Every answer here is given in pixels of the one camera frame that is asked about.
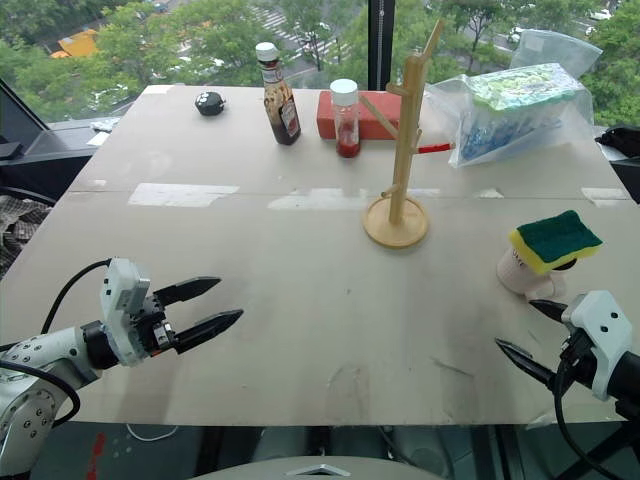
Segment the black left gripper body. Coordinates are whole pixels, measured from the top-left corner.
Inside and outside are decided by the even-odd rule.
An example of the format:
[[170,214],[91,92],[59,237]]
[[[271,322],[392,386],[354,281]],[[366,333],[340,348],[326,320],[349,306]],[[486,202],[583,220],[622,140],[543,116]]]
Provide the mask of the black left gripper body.
[[131,321],[136,339],[149,357],[175,346],[176,332],[165,314],[164,298],[157,292],[147,296]]

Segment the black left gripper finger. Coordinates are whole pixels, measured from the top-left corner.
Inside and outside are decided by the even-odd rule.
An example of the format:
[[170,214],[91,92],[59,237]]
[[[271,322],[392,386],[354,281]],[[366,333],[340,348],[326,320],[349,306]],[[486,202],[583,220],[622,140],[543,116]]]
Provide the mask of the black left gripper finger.
[[221,282],[219,277],[194,277],[155,292],[155,299],[161,305],[172,305],[199,297]]
[[213,340],[231,328],[244,314],[242,309],[223,311],[201,320],[189,329],[176,333],[173,348],[183,354],[203,343]]

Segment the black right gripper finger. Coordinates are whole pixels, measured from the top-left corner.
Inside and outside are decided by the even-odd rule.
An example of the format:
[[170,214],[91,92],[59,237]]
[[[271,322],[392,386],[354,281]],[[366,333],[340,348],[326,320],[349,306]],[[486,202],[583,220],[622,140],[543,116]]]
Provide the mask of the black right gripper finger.
[[543,384],[549,391],[553,389],[556,374],[552,370],[535,361],[529,352],[512,342],[496,338],[495,343],[518,369]]
[[547,318],[562,323],[563,314],[567,310],[568,305],[549,299],[530,300],[529,304]]

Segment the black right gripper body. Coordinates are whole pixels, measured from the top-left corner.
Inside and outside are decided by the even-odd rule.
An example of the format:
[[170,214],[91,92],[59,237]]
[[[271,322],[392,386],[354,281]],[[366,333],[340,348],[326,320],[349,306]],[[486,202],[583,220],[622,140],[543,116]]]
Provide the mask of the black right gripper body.
[[554,395],[564,395],[574,383],[592,388],[596,372],[593,346],[588,335],[571,335],[563,342],[552,388]]

